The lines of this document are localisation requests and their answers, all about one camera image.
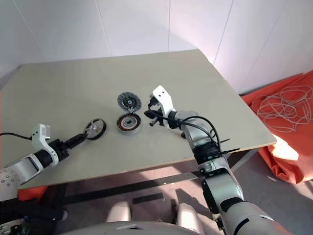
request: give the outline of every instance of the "table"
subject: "table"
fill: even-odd
[[[37,123],[51,125],[51,140],[81,133],[94,118],[108,127],[102,138],[86,141],[70,156],[21,188],[61,184],[193,158],[179,130],[155,125],[143,114],[149,95],[162,85],[176,110],[193,110],[211,120],[222,150],[254,149],[275,138],[199,50],[28,64],[1,91],[2,132],[30,136]],[[117,97],[139,96],[143,126],[122,135],[116,121],[125,112]],[[1,164],[34,152],[29,141],[1,137]]]

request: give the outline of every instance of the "floor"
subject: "floor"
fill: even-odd
[[[195,161],[169,165],[149,171],[129,172],[93,180],[71,183],[67,195],[112,188],[146,180],[197,170]],[[245,200],[263,209],[285,229],[295,235],[313,233],[313,181],[298,185],[282,182],[274,177],[259,154],[255,154],[234,171],[242,186]],[[144,202],[142,196],[158,195],[157,199]],[[124,193],[107,198],[66,205],[69,217],[59,222],[55,234],[102,223],[110,207],[119,201],[133,204],[133,220],[151,220],[171,223],[172,202],[187,203],[199,213],[206,235],[223,234],[218,230],[206,207],[198,179],[162,185],[141,191]]]

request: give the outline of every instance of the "metal disc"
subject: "metal disc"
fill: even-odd
[[[87,133],[88,140],[96,140],[100,138],[107,128],[107,124],[100,118],[94,119],[84,128],[84,133]]]
[[[125,114],[118,119],[117,127],[124,135],[132,135],[140,131],[141,119],[137,114]]]
[[[125,111],[134,113],[141,108],[141,100],[131,92],[124,92],[117,98],[118,105]]]

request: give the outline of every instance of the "orange cloth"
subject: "orange cloth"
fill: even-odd
[[[45,193],[46,189],[47,189],[47,186],[38,187],[38,188],[20,189],[19,199],[22,201],[25,201],[25,200],[30,200],[36,197],[38,200],[40,200],[43,194]]]
[[[244,95],[242,99],[251,108],[255,98],[275,94],[289,86],[313,87],[313,71],[276,82]],[[259,108],[258,105],[254,108],[254,112]],[[313,100],[310,101],[310,105],[313,111]],[[274,122],[278,126],[282,125],[282,118],[277,117]],[[298,125],[295,132],[281,133],[271,128],[269,130],[278,136],[278,143],[263,147],[259,153],[275,176],[292,184],[313,179],[313,121],[306,125]]]

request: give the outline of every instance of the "white wall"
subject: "white wall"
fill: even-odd
[[[313,69],[312,0],[0,0],[0,77],[25,63],[199,48],[239,93]]]

